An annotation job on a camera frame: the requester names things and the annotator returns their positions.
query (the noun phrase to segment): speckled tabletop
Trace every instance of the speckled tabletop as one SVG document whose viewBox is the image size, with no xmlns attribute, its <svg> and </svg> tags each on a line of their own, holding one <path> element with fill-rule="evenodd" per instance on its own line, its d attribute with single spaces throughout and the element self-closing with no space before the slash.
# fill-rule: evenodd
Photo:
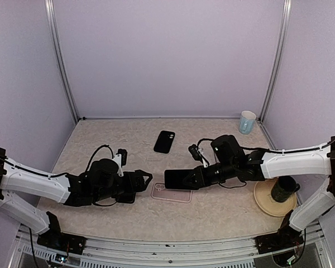
<svg viewBox="0 0 335 268">
<path fill-rule="evenodd" d="M 176 133 L 170 153 L 153 151 L 161 130 Z M 153 173 L 148 189 L 138 193 L 134 204 L 112 207 L 67 207 L 41 198 L 38 208 L 54 213 L 64 232 L 104 238 L 145 241 L 200 241 L 241 237 L 272 232 L 282 218 L 270 217 L 255 203 L 253 188 L 224 189 L 218 185 L 193 192 L 190 203 L 157 200 L 151 197 L 154 182 L 164 181 L 166 169 L 191 169 L 199 165 L 188 152 L 188 146 L 203 137 L 235 135 L 241 146 L 268 146 L 256 125 L 249 135 L 240 134 L 238 120 L 233 119 L 114 119 L 80 121 L 66 144 L 54 172 L 80 174 L 93 151 L 110 144 L 113 151 L 128 151 L 124 171 L 142 169 Z M 209 159 L 213 152 L 209 143 L 201 147 Z M 110 156 L 101 150 L 95 159 Z M 241 184 L 231 179 L 226 186 Z M 112 199 L 100 203 L 112 203 Z"/>
</svg>

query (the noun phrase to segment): white wall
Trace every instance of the white wall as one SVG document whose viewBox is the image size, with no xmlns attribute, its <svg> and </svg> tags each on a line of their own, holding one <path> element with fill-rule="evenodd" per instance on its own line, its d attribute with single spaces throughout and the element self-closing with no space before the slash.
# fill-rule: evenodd
<svg viewBox="0 0 335 268">
<path fill-rule="evenodd" d="M 335 135 L 335 0 L 293 0 L 286 47 L 265 125 L 278 148 Z M 299 176 L 305 200 L 323 181 Z M 335 208 L 321 224 L 335 261 Z"/>
<path fill-rule="evenodd" d="M 50 171 L 73 127 L 44 1 L 0 1 L 0 147 Z M 0 267 L 18 226 L 0 214 Z"/>
<path fill-rule="evenodd" d="M 80 116 L 259 113 L 283 2 L 55 1 Z"/>
</svg>

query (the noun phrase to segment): wooden coaster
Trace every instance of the wooden coaster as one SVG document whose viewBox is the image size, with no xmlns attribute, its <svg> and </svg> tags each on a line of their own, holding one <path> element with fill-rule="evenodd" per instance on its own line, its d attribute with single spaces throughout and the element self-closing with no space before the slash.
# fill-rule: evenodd
<svg viewBox="0 0 335 268">
<path fill-rule="evenodd" d="M 257 205 L 268 215 L 273 217 L 284 217 L 289 211 L 296 207 L 296 194 L 292 194 L 287 201 L 278 203 L 271 195 L 272 188 L 277 179 L 259 181 L 253 191 Z"/>
</svg>

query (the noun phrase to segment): mug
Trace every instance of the mug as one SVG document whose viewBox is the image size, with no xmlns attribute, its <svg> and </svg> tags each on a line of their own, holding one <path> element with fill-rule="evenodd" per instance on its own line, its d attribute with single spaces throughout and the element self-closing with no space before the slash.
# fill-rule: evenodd
<svg viewBox="0 0 335 268">
<path fill-rule="evenodd" d="M 282 176 L 274 184 L 271 195 L 274 201 L 283 203 L 299 189 L 300 185 L 291 176 Z"/>
<path fill-rule="evenodd" d="M 253 126 L 255 124 L 256 117 L 257 116 L 251 111 L 243 111 L 241 113 L 240 132 L 242 134 L 251 133 Z"/>
</svg>

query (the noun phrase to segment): smartphone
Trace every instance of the smartphone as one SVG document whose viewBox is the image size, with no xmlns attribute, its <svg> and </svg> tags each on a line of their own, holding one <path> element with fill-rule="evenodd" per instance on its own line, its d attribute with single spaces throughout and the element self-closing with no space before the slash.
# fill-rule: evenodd
<svg viewBox="0 0 335 268">
<path fill-rule="evenodd" d="M 195 190 L 183 184 L 192 169 L 167 169 L 164 172 L 165 188 L 175 190 Z"/>
<path fill-rule="evenodd" d="M 155 146 L 155 152 L 161 152 L 163 154 L 168 154 L 170 152 L 170 148 L 173 144 L 173 140 L 175 138 L 175 133 L 171 131 L 163 130 L 160 132 Z"/>
</svg>

